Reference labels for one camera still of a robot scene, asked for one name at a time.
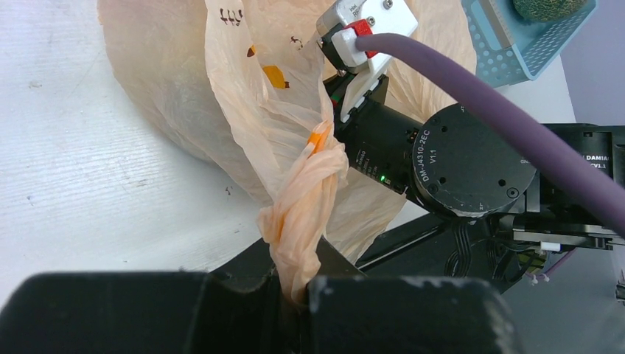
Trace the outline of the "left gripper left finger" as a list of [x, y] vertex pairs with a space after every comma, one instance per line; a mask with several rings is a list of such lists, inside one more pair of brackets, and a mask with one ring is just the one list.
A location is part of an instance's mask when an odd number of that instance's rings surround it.
[[3, 353], [286, 353], [257, 241], [211, 272], [44, 273], [1, 310]]

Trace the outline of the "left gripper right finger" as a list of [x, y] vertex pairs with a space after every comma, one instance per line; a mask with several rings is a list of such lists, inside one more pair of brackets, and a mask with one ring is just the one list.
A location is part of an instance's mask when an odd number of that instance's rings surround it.
[[509, 306], [484, 280], [368, 277], [326, 239], [307, 286], [303, 353], [521, 353]]

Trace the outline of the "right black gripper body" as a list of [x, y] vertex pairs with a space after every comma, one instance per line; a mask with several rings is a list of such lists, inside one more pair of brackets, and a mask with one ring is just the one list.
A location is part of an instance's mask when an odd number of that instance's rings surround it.
[[422, 123], [385, 105], [389, 78], [384, 74], [342, 122], [346, 89], [354, 79], [346, 74], [324, 81], [335, 113], [334, 137], [345, 145], [349, 166], [399, 195], [415, 195], [412, 152]]

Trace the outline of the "orange plastic bag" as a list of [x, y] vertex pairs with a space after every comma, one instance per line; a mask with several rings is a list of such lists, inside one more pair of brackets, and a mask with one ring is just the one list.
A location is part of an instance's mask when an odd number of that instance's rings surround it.
[[173, 142], [262, 208], [282, 293], [302, 303], [326, 238], [349, 262], [406, 199], [348, 167], [322, 88], [330, 1], [99, 1], [114, 77]]

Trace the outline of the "green netted fake melon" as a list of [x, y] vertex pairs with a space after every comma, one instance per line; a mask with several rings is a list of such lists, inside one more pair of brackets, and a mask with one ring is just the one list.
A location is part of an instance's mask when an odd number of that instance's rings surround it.
[[513, 0], [513, 8], [527, 21], [550, 22], [569, 18], [580, 11], [586, 0]]

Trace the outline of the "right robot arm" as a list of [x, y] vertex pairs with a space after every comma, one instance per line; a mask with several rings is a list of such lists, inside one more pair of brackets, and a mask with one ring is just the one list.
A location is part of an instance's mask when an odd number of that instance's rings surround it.
[[357, 258], [364, 273], [477, 277], [506, 291], [548, 281], [576, 249], [624, 244], [462, 105], [419, 123], [385, 104], [381, 76], [342, 116], [352, 81], [324, 84], [350, 167], [426, 211], [378, 236]]

